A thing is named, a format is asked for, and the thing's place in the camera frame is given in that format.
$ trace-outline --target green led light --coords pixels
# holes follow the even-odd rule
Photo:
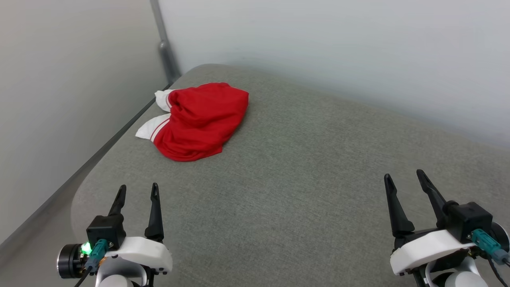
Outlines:
[[[87,254],[89,255],[90,252],[92,252],[92,248],[90,248],[90,243],[85,243],[85,244],[82,244],[82,247],[81,247],[81,250],[80,250],[83,254]]]

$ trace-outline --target clothing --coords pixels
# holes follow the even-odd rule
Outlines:
[[[167,91],[155,93],[156,103],[170,114],[151,119],[136,136],[150,139],[164,156],[175,161],[195,161],[220,153],[248,107],[248,92],[227,83]]]

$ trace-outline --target white wall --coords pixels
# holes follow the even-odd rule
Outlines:
[[[183,71],[239,64],[510,147],[510,2],[161,0]]]
[[[166,80],[148,0],[2,0],[0,41],[2,243]]]

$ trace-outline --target gray fabric surface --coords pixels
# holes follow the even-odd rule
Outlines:
[[[172,88],[227,82],[249,92],[246,117],[222,153],[174,162],[135,138],[156,105],[115,144],[78,190],[71,220],[81,241],[121,184],[128,236],[143,236],[150,187],[160,187],[175,271],[157,286],[413,286],[392,274],[383,176],[390,173],[417,228],[435,217],[423,169],[447,199],[476,201],[510,228],[510,154],[391,112],[270,75],[199,66]],[[489,286],[496,285],[485,262]]]

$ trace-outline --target couch cushion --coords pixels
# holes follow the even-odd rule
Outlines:
[[[162,156],[137,129],[151,106],[91,171],[71,211],[81,242],[121,184],[128,236],[143,236],[157,182],[175,270],[157,286],[411,286],[393,248],[383,176],[417,228],[435,226],[416,169],[446,200],[476,201],[508,227],[510,155],[419,121],[271,75],[199,66],[172,89],[227,82],[250,94],[223,152],[196,162]],[[485,262],[480,267],[496,284]]]

